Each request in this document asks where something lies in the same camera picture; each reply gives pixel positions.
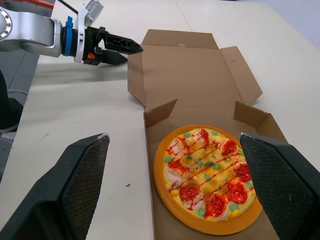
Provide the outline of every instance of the white table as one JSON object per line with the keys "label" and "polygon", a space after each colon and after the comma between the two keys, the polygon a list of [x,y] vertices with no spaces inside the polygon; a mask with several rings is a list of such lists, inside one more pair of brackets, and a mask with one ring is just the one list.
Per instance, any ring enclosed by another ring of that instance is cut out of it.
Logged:
{"label": "white table", "polygon": [[[83,2],[69,4],[80,9]],[[271,8],[213,0],[101,2],[104,10],[93,26],[139,43],[148,29],[164,29],[211,32],[220,48],[238,46],[263,91],[255,106],[271,112],[287,140],[320,169],[313,141],[320,133],[320,52]],[[65,22],[67,15],[74,17],[57,2],[52,17]],[[111,143],[87,239],[153,239],[143,108],[127,92],[126,79],[126,66],[40,58],[0,184],[0,228],[69,144],[108,132]],[[127,141],[120,130],[127,131]]]}

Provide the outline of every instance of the pizza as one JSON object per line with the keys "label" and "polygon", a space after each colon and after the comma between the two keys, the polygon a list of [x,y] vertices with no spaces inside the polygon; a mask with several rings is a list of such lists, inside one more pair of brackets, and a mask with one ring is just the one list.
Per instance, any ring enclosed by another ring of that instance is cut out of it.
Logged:
{"label": "pizza", "polygon": [[242,149],[208,128],[178,135],[165,149],[166,189],[190,214],[206,221],[237,218],[256,193]]}

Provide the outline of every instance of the box flap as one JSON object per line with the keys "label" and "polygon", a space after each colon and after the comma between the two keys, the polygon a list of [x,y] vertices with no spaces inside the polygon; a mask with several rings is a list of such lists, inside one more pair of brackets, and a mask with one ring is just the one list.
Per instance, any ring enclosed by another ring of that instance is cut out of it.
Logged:
{"label": "box flap", "polygon": [[252,127],[256,127],[266,117],[268,117],[269,114],[270,113],[261,111],[260,109],[236,101],[233,118]]}
{"label": "box flap", "polygon": [[166,118],[168,118],[174,109],[176,102],[178,99],[172,100],[166,104],[163,104],[161,106],[157,106],[153,109],[151,109],[148,112],[144,113],[144,122],[145,122],[145,127],[149,128]]}
{"label": "box flap", "polygon": [[219,49],[211,33],[149,29],[143,45]]}
{"label": "box flap", "polygon": [[245,104],[251,105],[262,94],[247,62],[236,46],[220,49],[231,76]]}
{"label": "box flap", "polygon": [[276,120],[272,116],[272,114],[269,113],[269,115],[256,126],[256,132],[265,137],[270,137],[277,139],[279,141],[287,143],[287,140],[280,130],[280,127],[278,126]]}
{"label": "box flap", "polygon": [[142,53],[128,56],[128,91],[146,106]]}
{"label": "box flap", "polygon": [[272,114],[268,112],[261,111],[260,109],[237,101],[235,102],[233,118],[255,127],[256,132],[261,136],[274,138],[287,143],[276,120]]}

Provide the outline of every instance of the tomato slice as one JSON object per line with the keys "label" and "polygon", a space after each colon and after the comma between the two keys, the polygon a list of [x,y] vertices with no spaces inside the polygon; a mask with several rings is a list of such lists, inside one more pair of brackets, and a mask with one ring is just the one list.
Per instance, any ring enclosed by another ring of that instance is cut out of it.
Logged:
{"label": "tomato slice", "polygon": [[237,151],[237,144],[231,139],[224,141],[221,145],[221,151],[223,156],[232,154]]}
{"label": "tomato slice", "polygon": [[189,171],[189,168],[183,166],[180,162],[180,160],[177,161],[170,161],[168,162],[168,168],[170,168],[172,171],[177,172],[178,174],[180,174],[181,176],[184,173],[187,173]]}
{"label": "tomato slice", "polygon": [[228,183],[227,197],[229,201],[236,204],[244,204],[247,201],[248,193],[245,184],[241,181],[232,181]]}
{"label": "tomato slice", "polygon": [[195,199],[201,193],[200,187],[196,185],[183,186],[180,189],[179,196],[182,202],[188,202]]}
{"label": "tomato slice", "polygon": [[227,204],[228,198],[225,195],[213,194],[205,203],[205,214],[203,217],[220,217],[226,211]]}
{"label": "tomato slice", "polygon": [[234,169],[233,169],[235,175],[237,177],[239,177],[239,180],[241,182],[248,182],[250,181],[252,178],[251,178],[251,174],[250,174],[250,171],[249,171],[249,167],[248,167],[248,164],[246,162],[238,162]]}
{"label": "tomato slice", "polygon": [[201,138],[204,139],[203,145],[204,146],[209,145],[209,134],[208,134],[208,132],[202,128],[201,131],[200,131],[200,135],[201,135]]}

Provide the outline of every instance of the yellow topping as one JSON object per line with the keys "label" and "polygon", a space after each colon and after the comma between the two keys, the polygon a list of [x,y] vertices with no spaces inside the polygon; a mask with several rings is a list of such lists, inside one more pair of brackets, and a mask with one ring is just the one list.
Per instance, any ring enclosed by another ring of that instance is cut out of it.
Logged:
{"label": "yellow topping", "polygon": [[231,213],[232,217],[236,218],[240,215],[240,211],[238,209],[233,210]]}
{"label": "yellow topping", "polygon": [[213,216],[208,216],[206,218],[207,221],[213,222],[214,221],[214,217]]}
{"label": "yellow topping", "polygon": [[178,190],[178,189],[172,190],[172,191],[171,191],[171,194],[172,194],[173,196],[178,196],[178,195],[179,195],[179,190]]}

